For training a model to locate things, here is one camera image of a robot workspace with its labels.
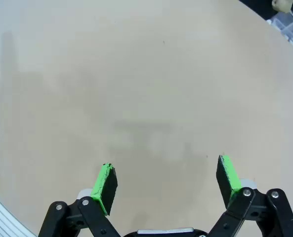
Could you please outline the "person's right hand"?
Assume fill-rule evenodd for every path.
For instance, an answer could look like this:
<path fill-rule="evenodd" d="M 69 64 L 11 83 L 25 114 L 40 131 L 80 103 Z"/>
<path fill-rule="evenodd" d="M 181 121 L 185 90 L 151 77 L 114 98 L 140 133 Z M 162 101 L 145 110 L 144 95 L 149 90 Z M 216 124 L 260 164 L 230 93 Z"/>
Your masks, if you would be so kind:
<path fill-rule="evenodd" d="M 272 0 L 272 7 L 278 12 L 288 13 L 292 8 L 293 0 Z"/>

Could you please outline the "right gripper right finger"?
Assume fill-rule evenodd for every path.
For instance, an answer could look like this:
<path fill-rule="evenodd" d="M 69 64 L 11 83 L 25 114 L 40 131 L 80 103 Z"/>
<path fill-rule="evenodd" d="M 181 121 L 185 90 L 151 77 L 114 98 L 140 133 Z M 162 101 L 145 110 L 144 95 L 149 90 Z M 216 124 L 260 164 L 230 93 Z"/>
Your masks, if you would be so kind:
<path fill-rule="evenodd" d="M 293 237 L 293 211 L 279 188 L 261 193 L 242 186 L 229 156 L 218 157 L 216 179 L 226 207 L 207 237 L 236 237 L 245 221 L 255 221 L 262 237 Z"/>

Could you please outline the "clear plastic storage bin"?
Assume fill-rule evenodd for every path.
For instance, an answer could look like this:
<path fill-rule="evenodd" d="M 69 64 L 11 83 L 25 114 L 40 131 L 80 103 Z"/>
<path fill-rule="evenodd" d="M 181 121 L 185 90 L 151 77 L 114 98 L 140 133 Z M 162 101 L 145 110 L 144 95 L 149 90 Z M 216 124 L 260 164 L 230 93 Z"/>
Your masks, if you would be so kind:
<path fill-rule="evenodd" d="M 293 46 L 293 11 L 279 12 L 266 22 L 274 27 Z"/>

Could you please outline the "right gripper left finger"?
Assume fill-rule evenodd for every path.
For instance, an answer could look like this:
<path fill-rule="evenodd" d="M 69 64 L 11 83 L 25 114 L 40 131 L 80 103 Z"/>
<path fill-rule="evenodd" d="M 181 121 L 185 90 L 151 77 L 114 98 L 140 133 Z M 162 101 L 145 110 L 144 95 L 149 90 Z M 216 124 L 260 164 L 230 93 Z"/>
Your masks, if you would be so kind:
<path fill-rule="evenodd" d="M 82 229 L 89 229 L 93 237 L 121 237 L 107 219 L 117 186 L 114 166 L 103 164 L 88 196 L 70 205 L 55 201 L 49 206 L 39 237 L 77 237 Z"/>

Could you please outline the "person in black t-shirt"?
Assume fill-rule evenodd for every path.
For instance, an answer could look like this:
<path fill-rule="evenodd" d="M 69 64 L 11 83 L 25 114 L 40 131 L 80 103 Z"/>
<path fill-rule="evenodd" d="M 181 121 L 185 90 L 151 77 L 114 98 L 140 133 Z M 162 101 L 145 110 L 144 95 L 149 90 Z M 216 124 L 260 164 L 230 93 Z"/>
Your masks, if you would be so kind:
<path fill-rule="evenodd" d="M 272 7 L 272 0 L 239 0 L 245 6 L 257 13 L 264 20 L 274 17 L 279 12 Z"/>

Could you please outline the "white ribbed panel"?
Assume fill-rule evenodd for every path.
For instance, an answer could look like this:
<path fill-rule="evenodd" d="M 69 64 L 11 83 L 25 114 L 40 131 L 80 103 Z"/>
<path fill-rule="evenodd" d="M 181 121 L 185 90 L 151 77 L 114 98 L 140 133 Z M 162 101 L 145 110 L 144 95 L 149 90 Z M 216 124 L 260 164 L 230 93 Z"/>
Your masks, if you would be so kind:
<path fill-rule="evenodd" d="M 37 237 L 0 202 L 0 237 Z"/>

